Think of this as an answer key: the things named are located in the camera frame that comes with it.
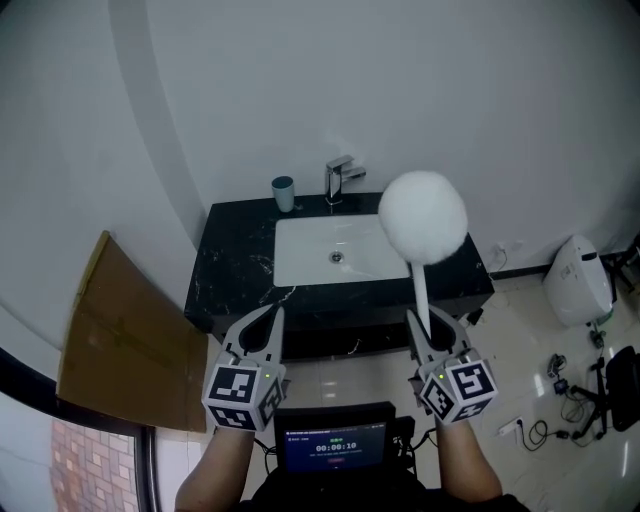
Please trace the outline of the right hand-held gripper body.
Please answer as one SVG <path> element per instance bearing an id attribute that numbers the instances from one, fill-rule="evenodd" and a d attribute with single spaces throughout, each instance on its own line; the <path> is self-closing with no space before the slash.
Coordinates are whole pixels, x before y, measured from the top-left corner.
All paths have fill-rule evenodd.
<path id="1" fill-rule="evenodd" d="M 488 360 L 475 348 L 421 365 L 411 382 L 420 404 L 443 425 L 481 414 L 499 394 Z"/>

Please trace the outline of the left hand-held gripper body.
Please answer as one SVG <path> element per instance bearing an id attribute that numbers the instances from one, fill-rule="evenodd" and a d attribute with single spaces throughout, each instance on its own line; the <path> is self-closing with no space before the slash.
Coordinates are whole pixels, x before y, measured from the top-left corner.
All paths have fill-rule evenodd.
<path id="1" fill-rule="evenodd" d="M 262 432 L 286 398 L 286 367 L 221 351 L 202 404 L 216 427 Z"/>

